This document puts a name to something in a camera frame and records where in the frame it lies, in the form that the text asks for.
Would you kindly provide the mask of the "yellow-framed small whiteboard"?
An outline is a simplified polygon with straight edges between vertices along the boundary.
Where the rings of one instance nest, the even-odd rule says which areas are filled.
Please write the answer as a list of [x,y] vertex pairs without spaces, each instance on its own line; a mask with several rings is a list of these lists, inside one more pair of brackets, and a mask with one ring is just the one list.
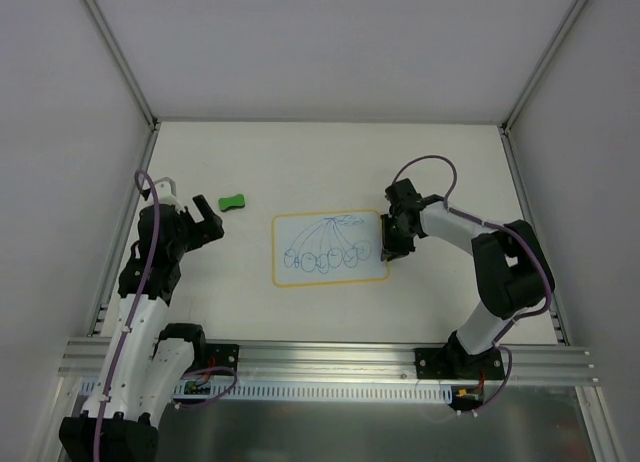
[[277,215],[271,247],[272,282],[279,288],[379,282],[390,275],[375,210]]

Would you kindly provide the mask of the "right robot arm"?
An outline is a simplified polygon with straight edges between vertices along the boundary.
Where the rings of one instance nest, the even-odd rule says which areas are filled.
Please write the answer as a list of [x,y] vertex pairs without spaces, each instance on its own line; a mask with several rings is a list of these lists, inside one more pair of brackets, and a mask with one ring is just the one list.
[[520,319],[545,311],[555,290],[532,226],[483,220],[442,196],[421,195],[408,179],[388,186],[385,198],[382,261],[404,258],[415,251],[417,239],[435,237],[469,254],[475,270],[478,305],[441,348],[415,349],[417,378],[505,380],[500,340]]

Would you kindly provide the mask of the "green whiteboard eraser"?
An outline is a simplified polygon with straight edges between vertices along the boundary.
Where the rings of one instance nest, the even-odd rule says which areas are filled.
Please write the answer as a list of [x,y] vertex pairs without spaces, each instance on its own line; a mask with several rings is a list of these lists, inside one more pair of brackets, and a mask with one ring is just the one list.
[[233,196],[221,197],[218,199],[219,210],[223,213],[240,210],[246,206],[246,200],[243,194],[238,193]]

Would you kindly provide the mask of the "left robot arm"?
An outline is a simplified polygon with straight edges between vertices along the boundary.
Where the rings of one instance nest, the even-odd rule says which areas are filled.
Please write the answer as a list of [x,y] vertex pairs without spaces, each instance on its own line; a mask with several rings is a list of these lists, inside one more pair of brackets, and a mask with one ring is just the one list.
[[193,203],[200,220],[172,194],[139,213],[99,378],[79,415],[60,425],[59,440],[72,461],[154,460],[175,386],[186,372],[207,364],[202,326],[166,320],[184,255],[224,235],[222,219],[206,198],[197,195]]

